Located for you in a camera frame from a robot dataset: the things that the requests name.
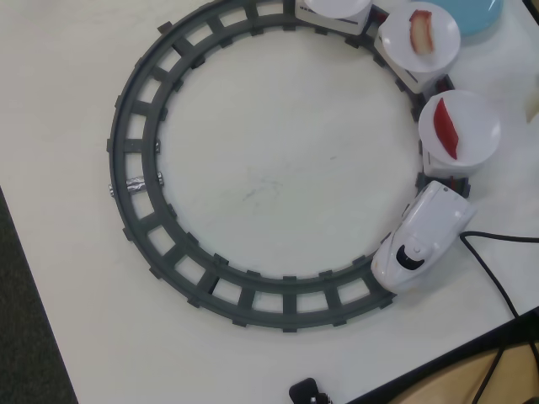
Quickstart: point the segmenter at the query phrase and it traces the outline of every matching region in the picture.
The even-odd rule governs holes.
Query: track rail
[[[392,303],[394,294],[384,290],[371,273],[372,255],[362,256],[353,261],[348,268],[339,271],[326,271],[308,279],[289,276],[282,279],[267,278],[254,271],[241,271],[229,265],[229,262],[217,254],[210,255],[200,247],[193,235],[184,231],[177,221],[173,207],[163,196],[163,179],[157,171],[157,152],[160,143],[157,138],[159,124],[167,117],[166,104],[171,94],[180,91],[183,77],[190,69],[195,69],[205,62],[205,56],[214,48],[224,48],[233,44],[239,35],[261,35],[265,29],[282,27],[284,30],[295,30],[297,26],[310,27],[317,34],[326,35],[333,32],[344,37],[346,44],[354,48],[364,47],[373,53],[375,61],[386,66],[374,48],[374,39],[367,35],[367,30],[374,24],[377,26],[385,20],[387,13],[373,7],[364,32],[361,35],[345,35],[330,29],[323,29],[297,19],[294,15],[293,0],[283,1],[283,13],[259,16],[258,3],[266,0],[225,0],[208,3],[194,11],[178,23],[166,23],[158,28],[162,34],[146,54],[137,62],[122,94],[116,101],[116,113],[112,125],[110,139],[107,143],[111,175],[111,194],[116,200],[121,218],[124,221],[125,236],[136,244],[144,258],[151,265],[150,270],[158,279],[164,279],[177,291],[185,295],[188,302],[196,307],[205,307],[210,311],[232,319],[239,326],[248,324],[281,328],[284,332],[295,332],[298,328],[315,327],[327,324],[340,326],[352,317],[367,311],[383,308]],[[232,10],[242,8],[247,19],[238,23],[223,26],[220,16]],[[186,35],[207,24],[212,34],[196,45],[191,45]],[[173,49],[181,56],[173,68],[167,72],[158,66],[161,59]],[[153,101],[142,102],[137,99],[146,80],[153,77],[160,82]],[[409,91],[397,79],[401,91],[406,91],[412,101],[412,115],[419,117],[426,100]],[[452,89],[449,77],[437,83],[435,92]],[[146,117],[141,140],[127,138],[128,125],[132,114]],[[141,191],[146,191],[154,209],[150,215],[139,219],[134,211],[131,193],[127,187],[125,155],[140,153],[144,173]],[[148,233],[162,226],[174,241],[174,246],[165,254],[160,254],[148,240]],[[191,283],[174,267],[185,257],[192,258],[204,270],[204,275],[197,284]],[[241,287],[241,295],[237,304],[215,297],[212,293],[220,279]],[[338,287],[357,279],[362,279],[370,291],[368,296],[343,304],[339,297]],[[281,313],[258,311],[253,308],[253,300],[257,292],[282,295]],[[314,312],[298,312],[297,296],[323,292],[328,304],[327,310]]]

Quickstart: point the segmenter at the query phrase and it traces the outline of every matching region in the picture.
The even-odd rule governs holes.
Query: blue plate
[[[425,0],[447,10],[453,16],[462,36],[476,34],[498,19],[503,0]]]

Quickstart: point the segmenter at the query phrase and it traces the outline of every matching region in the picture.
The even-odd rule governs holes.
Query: small white dish
[[[346,19],[371,8],[372,0],[305,0],[305,3],[316,14],[330,19]]]
[[[435,51],[431,55],[417,55],[412,48],[410,18],[416,10],[432,13]],[[383,25],[382,43],[388,56],[402,69],[417,73],[443,72],[458,55],[461,33],[455,19],[442,7],[413,2],[389,14]]]
[[[459,141],[454,160],[436,135],[434,115],[440,99],[455,126]],[[432,97],[419,117],[419,137],[424,150],[438,161],[453,167],[479,167],[491,157],[499,145],[501,124],[490,102],[462,90],[446,91]]]

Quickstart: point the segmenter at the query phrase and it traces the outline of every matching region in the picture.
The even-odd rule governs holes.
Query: dark carpet
[[[1,189],[0,403],[77,403]]]

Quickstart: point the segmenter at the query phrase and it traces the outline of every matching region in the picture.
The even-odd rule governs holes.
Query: wooden floor
[[[495,354],[483,353],[444,369],[404,392],[392,404],[468,404]],[[479,403],[522,404],[534,396],[539,396],[536,362],[530,347],[520,345],[505,350]]]

